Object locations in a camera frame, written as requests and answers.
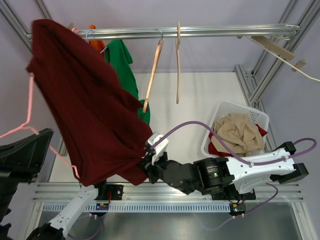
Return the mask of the pink wire hanger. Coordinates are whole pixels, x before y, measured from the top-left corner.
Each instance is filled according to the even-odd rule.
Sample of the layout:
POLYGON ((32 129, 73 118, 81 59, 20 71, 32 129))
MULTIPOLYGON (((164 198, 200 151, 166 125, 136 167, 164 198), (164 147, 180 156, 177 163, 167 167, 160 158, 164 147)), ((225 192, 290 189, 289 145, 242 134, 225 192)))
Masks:
MULTIPOLYGON (((11 135, 13 133, 16 133, 20 130, 30 130, 32 131, 34 134, 39 135, 40 133, 32 126, 29 126, 29 123, 31 121, 32 118, 32 111, 33 111, 33 93, 34 93, 34 84, 35 84, 35 76, 33 73, 29 74, 29 84, 28 84, 28 102, 27 102, 27 117, 26 117, 26 121, 24 123, 22 123, 20 126, 9 130, 8 132, 2 134, 0 136, 0 138, 4 138, 8 135, 11 135)), ((69 164, 59 153, 58 151, 49 144, 49 149, 56 155, 58 156, 58 158, 64 162, 64 164, 73 169, 73 173, 75 174, 76 179, 80 179, 80 175, 78 172, 78 169, 75 165, 69 164)))

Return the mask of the dark maroon t shirt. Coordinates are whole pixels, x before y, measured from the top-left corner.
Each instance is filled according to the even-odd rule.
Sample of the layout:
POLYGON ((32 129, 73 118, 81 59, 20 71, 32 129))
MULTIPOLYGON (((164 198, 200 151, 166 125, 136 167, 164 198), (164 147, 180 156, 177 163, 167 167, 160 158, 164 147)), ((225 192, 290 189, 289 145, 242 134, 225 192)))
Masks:
POLYGON ((137 186, 152 130, 142 104, 124 90, 112 66, 80 36, 50 19, 32 22, 27 71, 43 95, 84 186, 118 175, 137 186))

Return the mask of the beige t shirt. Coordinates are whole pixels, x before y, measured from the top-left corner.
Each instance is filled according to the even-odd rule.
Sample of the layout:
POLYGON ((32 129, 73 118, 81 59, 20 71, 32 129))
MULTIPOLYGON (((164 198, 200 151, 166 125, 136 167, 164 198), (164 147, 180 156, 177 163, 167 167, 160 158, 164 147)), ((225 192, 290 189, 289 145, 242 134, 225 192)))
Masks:
POLYGON ((267 131, 253 124, 248 114, 230 113, 221 117, 214 123, 213 130, 239 156, 246 157, 264 149, 263 137, 267 131))

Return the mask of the green t shirt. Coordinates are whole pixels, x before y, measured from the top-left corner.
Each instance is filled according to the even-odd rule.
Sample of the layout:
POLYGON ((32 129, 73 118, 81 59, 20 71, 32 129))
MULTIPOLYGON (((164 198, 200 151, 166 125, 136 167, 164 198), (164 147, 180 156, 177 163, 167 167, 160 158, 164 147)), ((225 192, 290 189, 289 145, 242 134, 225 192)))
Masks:
POLYGON ((124 41, 112 40, 104 51, 104 59, 115 70, 120 86, 144 105, 145 100, 139 99, 137 82, 130 67, 134 61, 124 41))

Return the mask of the wooden hanger with metal hook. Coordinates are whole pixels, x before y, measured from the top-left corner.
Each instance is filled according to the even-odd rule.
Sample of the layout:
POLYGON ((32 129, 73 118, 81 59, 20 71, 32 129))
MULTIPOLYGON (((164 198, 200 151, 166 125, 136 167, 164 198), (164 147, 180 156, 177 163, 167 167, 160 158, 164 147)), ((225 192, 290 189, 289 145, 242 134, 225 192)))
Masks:
POLYGON ((148 83, 148 87, 147 87, 147 91, 146 91, 146 96, 145 96, 144 104, 143 104, 143 110, 142 110, 143 113, 146 113, 147 109, 148 109, 148 103, 149 103, 149 97, 150 97, 150 93, 151 93, 151 88, 152 88, 153 80, 154 80, 154 77, 155 77, 156 69, 157 69, 157 66, 158 66, 160 54, 161 54, 161 51, 162 51, 162 48, 163 48, 163 44, 164 44, 163 32, 160 29, 158 31, 161 34, 161 38, 158 41, 158 44, 157 44, 156 50, 155 50, 155 54, 154 54, 154 60, 153 60, 153 64, 152 64, 151 74, 150 74, 149 83, 148 83))

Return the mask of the blue wire hanger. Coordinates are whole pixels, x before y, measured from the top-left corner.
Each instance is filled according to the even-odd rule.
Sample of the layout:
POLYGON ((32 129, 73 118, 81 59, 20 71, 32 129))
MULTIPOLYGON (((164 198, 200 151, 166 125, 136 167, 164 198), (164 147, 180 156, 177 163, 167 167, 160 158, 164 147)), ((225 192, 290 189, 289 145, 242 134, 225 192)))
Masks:
MULTIPOLYGON (((88 30, 87 32, 86 32, 86 34, 85 34, 85 41, 87 42, 87 43, 89 43, 89 41, 91 41, 91 40, 96 40, 96 41, 98 41, 95 37, 94 37, 94 34, 95 33, 95 30, 94 29, 90 29, 90 30, 88 30)), ((105 48, 101 51, 101 52, 99 52, 100 54, 102 54, 102 55, 104 55, 105 54, 105 51, 107 50, 107 48, 108 48, 108 46, 107 45, 105 45, 105 48)))

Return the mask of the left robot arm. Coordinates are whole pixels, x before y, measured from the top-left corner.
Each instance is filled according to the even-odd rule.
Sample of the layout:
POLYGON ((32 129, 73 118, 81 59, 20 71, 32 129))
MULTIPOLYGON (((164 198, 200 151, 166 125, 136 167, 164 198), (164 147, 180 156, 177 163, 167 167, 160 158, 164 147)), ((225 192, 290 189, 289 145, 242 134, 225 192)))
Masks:
MULTIPOLYGON (((40 132, 0 147, 0 217, 10 213, 9 205, 19 183, 31 183, 40 172, 54 132, 40 132)), ((107 187, 95 182, 81 186, 70 203, 52 220, 34 229, 29 240, 64 240, 89 203, 107 195, 107 187)))

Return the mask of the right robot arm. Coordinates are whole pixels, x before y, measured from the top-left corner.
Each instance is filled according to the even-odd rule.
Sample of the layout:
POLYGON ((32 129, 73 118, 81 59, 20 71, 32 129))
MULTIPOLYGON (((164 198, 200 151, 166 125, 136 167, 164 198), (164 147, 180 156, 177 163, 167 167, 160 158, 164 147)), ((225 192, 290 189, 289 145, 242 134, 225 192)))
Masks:
POLYGON ((249 164, 230 156, 182 164, 169 160, 165 152, 153 160, 155 153, 149 152, 138 167, 152 184, 161 180, 186 195, 194 191, 212 196, 224 193, 237 199, 260 184, 287 184, 305 178, 309 172, 303 163, 294 162, 295 151, 292 142, 285 142, 273 152, 245 157, 249 164))

